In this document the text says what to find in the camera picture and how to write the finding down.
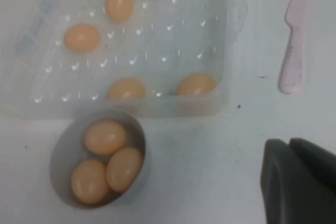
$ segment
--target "egg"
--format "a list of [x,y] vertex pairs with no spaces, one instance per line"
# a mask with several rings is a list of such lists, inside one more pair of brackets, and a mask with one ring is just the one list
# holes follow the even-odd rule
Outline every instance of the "egg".
[[134,147],[117,151],[107,164],[106,178],[110,187],[124,193],[135,181],[143,164],[142,153]]
[[127,133],[117,122],[100,121],[88,128],[84,136],[87,149],[98,155],[111,155],[126,145]]
[[110,192],[106,180],[106,166],[95,159],[81,162],[71,176],[74,196],[87,205],[101,204]]
[[64,35],[64,43],[75,52],[90,52],[100,41],[99,31],[89,24],[77,24],[70,27]]
[[108,93],[110,100],[141,99],[146,95],[144,84],[136,78],[122,78],[115,82]]
[[177,87],[177,95],[197,95],[208,93],[216,88],[214,78],[206,73],[194,73],[187,76]]
[[114,22],[125,22],[132,16],[133,0],[106,0],[105,11]]

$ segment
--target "white surface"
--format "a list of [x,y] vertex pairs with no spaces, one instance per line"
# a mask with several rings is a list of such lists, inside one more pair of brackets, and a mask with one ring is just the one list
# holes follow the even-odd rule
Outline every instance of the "white surface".
[[65,206],[51,188],[48,165],[68,122],[3,120],[2,222],[265,223],[259,189],[265,140],[299,136],[336,152],[336,6],[334,0],[312,0],[306,82],[301,94],[289,97],[277,90],[289,36],[284,22],[289,0],[246,2],[249,14],[236,45],[230,113],[141,120],[153,160],[148,182],[132,205],[117,212],[112,206],[93,211]]

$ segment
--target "clear plastic container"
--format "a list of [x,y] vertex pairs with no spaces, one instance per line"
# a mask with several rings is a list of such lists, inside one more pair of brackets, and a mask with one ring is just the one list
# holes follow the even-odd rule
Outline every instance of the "clear plastic container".
[[[39,0],[2,46],[0,108],[29,119],[71,118],[116,106],[136,116],[210,115],[230,98],[233,43],[242,29],[243,0],[134,0],[123,24],[104,13],[105,0]],[[79,56],[63,43],[76,23],[95,25],[101,43]],[[181,97],[176,86],[206,72],[218,86]],[[111,85],[137,77],[142,100],[107,101]]]

